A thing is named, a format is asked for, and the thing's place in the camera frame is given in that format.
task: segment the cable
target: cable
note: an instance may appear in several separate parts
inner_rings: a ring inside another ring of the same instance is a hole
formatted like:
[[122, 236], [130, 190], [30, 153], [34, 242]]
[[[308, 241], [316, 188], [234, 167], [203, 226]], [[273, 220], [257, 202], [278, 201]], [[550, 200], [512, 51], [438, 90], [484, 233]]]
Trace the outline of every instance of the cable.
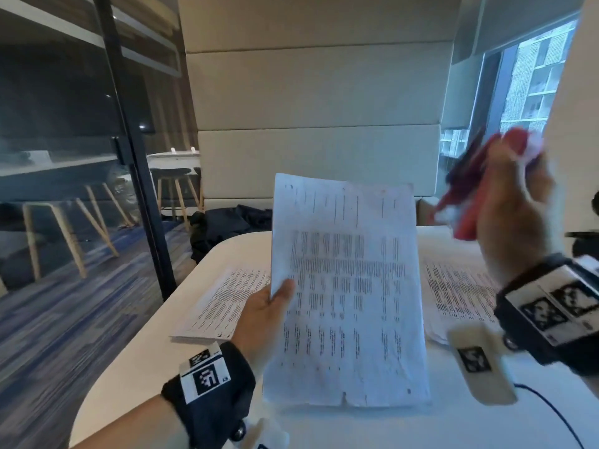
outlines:
[[553, 404], [549, 400], [547, 400], [545, 397], [543, 397], [540, 392], [535, 391], [535, 389], [531, 388], [530, 386], [527, 386], [526, 384], [516, 383], [516, 384], [514, 384], [514, 386], [519, 387], [520, 389], [526, 389], [527, 391], [532, 392], [538, 398], [543, 400], [543, 402], [545, 402], [547, 405], [549, 405], [549, 407], [554, 411], [555, 414], [558, 415], [558, 417], [562, 420], [562, 422], [568, 428], [568, 430], [570, 431], [570, 433], [572, 434], [572, 436], [574, 437], [574, 439], [580, 446], [580, 449], [585, 449], [585, 447], [582, 445], [582, 442], [580, 441], [580, 438], [578, 438], [578, 435], [576, 435], [576, 432], [574, 431], [572, 426], [568, 423], [568, 421], [565, 420], [565, 417], [558, 411], [558, 409], [556, 407], [553, 406]]

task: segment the striped carpet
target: striped carpet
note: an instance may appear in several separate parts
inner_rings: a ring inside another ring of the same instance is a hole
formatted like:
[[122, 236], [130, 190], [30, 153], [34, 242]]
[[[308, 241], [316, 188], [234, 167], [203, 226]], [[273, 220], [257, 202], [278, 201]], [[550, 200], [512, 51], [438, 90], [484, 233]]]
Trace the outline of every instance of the striped carpet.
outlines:
[[[164, 228], [181, 280], [192, 268], [189, 235]], [[86, 279], [67, 264], [0, 298], [0, 448], [68, 447], [87, 391], [160, 307], [144, 230], [113, 242], [118, 258], [106, 247], [86, 254]]]

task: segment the stack of paper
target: stack of paper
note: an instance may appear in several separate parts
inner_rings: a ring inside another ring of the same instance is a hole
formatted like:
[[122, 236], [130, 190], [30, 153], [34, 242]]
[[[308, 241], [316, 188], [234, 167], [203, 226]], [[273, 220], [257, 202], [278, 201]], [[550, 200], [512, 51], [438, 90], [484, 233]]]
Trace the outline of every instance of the stack of paper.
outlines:
[[484, 264], [423, 257], [420, 271], [427, 337], [447, 344], [447, 331], [469, 321], [481, 321], [493, 331], [500, 330], [493, 314], [499, 287]]
[[261, 269], [225, 271], [171, 337], [229, 340], [247, 298], [270, 282]]
[[272, 290], [288, 277], [297, 288], [264, 376], [266, 400], [430, 400], [410, 186], [278, 174], [272, 277]]

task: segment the red object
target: red object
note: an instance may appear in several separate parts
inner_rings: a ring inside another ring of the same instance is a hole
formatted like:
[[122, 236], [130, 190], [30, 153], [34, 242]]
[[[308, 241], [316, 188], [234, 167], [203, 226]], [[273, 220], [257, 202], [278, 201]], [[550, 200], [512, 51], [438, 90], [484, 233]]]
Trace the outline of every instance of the red object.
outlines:
[[[434, 217], [447, 206], [460, 206], [474, 193], [472, 201], [453, 229], [453, 237], [463, 241], [475, 241], [477, 238], [476, 221], [489, 188], [489, 177], [485, 172], [487, 152], [491, 144], [502, 138], [498, 133], [492, 135], [484, 146], [479, 148], [483, 134], [477, 135], [464, 156], [447, 174], [449, 191], [441, 198], [433, 212]], [[511, 128], [503, 135], [503, 139], [517, 155], [522, 156], [529, 145], [529, 136], [530, 133], [525, 129]], [[532, 158], [536, 158], [540, 153], [540, 145], [536, 146], [538, 151], [535, 151], [536, 154]]]

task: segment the person's left hand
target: person's left hand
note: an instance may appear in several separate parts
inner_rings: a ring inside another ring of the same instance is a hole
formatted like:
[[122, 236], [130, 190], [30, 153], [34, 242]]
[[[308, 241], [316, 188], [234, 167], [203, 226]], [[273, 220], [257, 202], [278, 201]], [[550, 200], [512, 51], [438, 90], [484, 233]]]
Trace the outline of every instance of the person's left hand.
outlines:
[[270, 285], [247, 298], [231, 342], [241, 352], [256, 380], [262, 375], [282, 336], [285, 313], [294, 296], [295, 282], [287, 279], [270, 299]]

